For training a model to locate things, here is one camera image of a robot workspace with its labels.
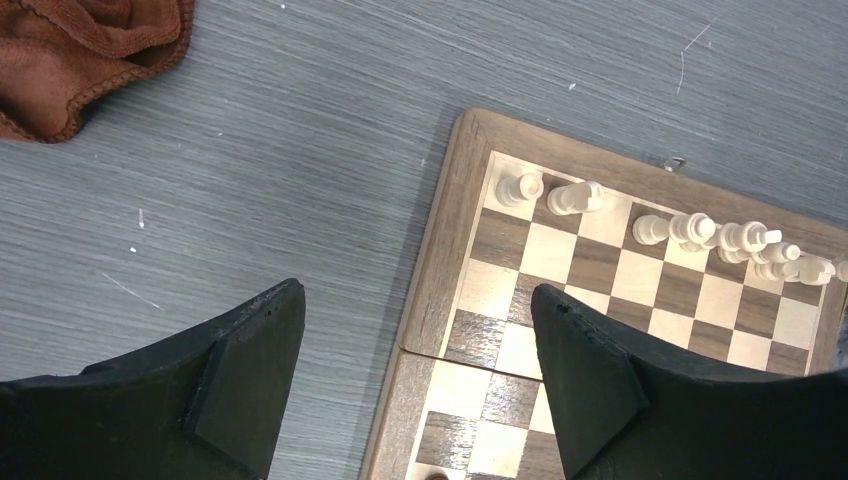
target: brown towel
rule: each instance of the brown towel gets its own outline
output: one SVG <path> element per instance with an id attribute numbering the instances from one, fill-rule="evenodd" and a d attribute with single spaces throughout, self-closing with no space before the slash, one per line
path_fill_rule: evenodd
<path id="1" fill-rule="evenodd" d="M 88 103 L 179 62 L 194 0 L 0 0 L 0 138 L 63 142 Z"/>

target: white chess piece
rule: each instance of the white chess piece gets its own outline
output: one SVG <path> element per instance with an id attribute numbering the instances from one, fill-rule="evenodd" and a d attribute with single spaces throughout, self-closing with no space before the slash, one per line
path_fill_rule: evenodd
<path id="1" fill-rule="evenodd" d="M 772 263 L 786 263 L 801 258 L 798 245 L 787 242 L 770 243 L 760 253 L 765 260 Z"/>
<path id="2" fill-rule="evenodd" d="M 725 239 L 732 248 L 746 252 L 761 252 L 768 244 L 783 240 L 783 233 L 780 230 L 769 230 L 760 222 L 736 225 L 729 228 L 726 233 L 722 229 L 722 234 L 726 236 Z"/>
<path id="3" fill-rule="evenodd" d="M 538 173 L 526 173 L 520 177 L 508 177 L 498 183 L 495 196 L 505 207 L 515 207 L 536 200 L 544 193 L 545 186 Z"/>
<path id="4" fill-rule="evenodd" d="M 677 243 L 704 243 L 716 230 L 715 222 L 705 213 L 675 215 L 669 222 L 669 238 Z"/>
<path id="5" fill-rule="evenodd" d="M 573 183 L 548 194 L 548 209 L 556 215 L 589 213 L 604 204 L 604 187 L 598 182 Z"/>
<path id="6" fill-rule="evenodd" d="M 751 254 L 744 250 L 725 250 L 720 248 L 718 258 L 727 263 L 742 263 L 751 258 Z"/>
<path id="7" fill-rule="evenodd" d="M 668 220 L 642 215 L 633 222 L 633 238 L 642 245 L 656 245 L 668 239 Z"/>
<path id="8" fill-rule="evenodd" d="M 798 263 L 798 279 L 804 285 L 827 285 L 836 275 L 833 262 L 820 257 L 801 257 L 793 260 Z"/>
<path id="9" fill-rule="evenodd" d="M 769 261 L 764 255 L 763 252 L 746 252 L 750 255 L 751 261 L 756 263 L 757 265 L 765 265 L 768 263 L 773 263 Z"/>
<path id="10" fill-rule="evenodd" d="M 763 280 L 779 282 L 791 275 L 784 269 L 784 263 L 758 263 L 754 265 L 754 273 Z"/>
<path id="11" fill-rule="evenodd" d="M 836 278 L 848 282 L 848 260 L 839 262 L 836 266 Z"/>
<path id="12" fill-rule="evenodd" d="M 683 242 L 680 244 L 680 249 L 684 252 L 689 253 L 703 252 L 704 250 L 709 250 L 709 248 L 704 246 L 704 244 L 695 242 Z"/>
<path id="13" fill-rule="evenodd" d="M 716 232 L 713 234 L 712 237 L 710 237 L 709 240 L 704 242 L 704 245 L 710 248 L 718 247 L 728 252 L 739 250 L 738 248 L 731 245 L 728 241 L 730 232 L 732 232 L 737 227 L 739 227 L 739 225 L 736 223 L 725 223 L 724 225 L 716 229 Z"/>

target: chessboard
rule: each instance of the chessboard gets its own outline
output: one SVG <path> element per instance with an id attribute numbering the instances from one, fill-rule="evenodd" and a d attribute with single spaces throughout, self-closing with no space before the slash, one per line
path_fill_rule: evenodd
<path id="1" fill-rule="evenodd" d="M 545 194 L 507 207 L 504 178 Z M 554 215 L 554 188 L 593 180 L 600 210 Z M 830 368 L 846 284 L 760 279 L 752 262 L 633 239 L 643 215 L 762 221 L 805 254 L 841 260 L 848 232 L 526 123 L 471 109 L 454 128 L 362 479 L 562 479 L 536 356 L 533 289 L 547 283 L 669 343 L 745 367 Z"/>

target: gray floor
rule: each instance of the gray floor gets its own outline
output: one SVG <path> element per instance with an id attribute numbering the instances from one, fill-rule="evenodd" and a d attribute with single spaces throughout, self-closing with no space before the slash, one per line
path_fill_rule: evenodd
<path id="1" fill-rule="evenodd" d="M 848 227 L 845 25 L 827 0 L 199 1 L 177 70 L 71 143 L 0 144 L 0 379 L 74 374 L 297 277 L 272 478 L 353 479 L 463 109 L 684 156 Z"/>

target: chessboard frame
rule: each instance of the chessboard frame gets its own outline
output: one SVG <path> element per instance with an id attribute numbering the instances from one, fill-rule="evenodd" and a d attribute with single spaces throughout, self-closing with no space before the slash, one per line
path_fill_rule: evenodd
<path id="1" fill-rule="evenodd" d="M 424 238 L 366 451 L 362 479 L 403 478 L 396 465 L 413 450 L 427 385 L 450 328 L 471 237 L 484 200 L 493 152 L 681 212 L 704 212 L 718 223 L 752 219 L 782 230 L 806 253 L 848 258 L 848 232 L 678 173 L 639 162 L 483 108 L 456 121 L 442 166 Z M 808 373 L 831 368 L 848 284 L 825 287 Z"/>

